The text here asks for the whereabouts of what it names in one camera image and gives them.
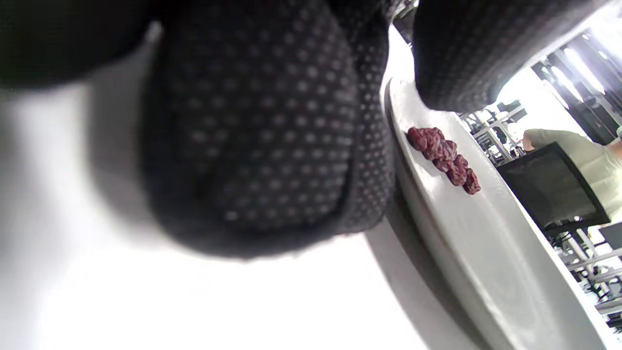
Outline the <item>person's left hand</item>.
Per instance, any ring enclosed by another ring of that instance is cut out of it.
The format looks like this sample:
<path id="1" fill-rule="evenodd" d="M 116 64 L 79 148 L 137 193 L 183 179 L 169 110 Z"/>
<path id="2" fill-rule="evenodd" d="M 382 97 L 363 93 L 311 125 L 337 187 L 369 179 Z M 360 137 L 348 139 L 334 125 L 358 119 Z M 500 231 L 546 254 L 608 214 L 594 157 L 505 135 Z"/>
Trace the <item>person's left hand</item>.
<path id="1" fill-rule="evenodd" d="M 3 0 L 1 88 L 76 83 L 162 27 L 138 173 L 174 241 L 253 259 L 373 228 L 395 185 L 380 87 L 397 0 Z"/>

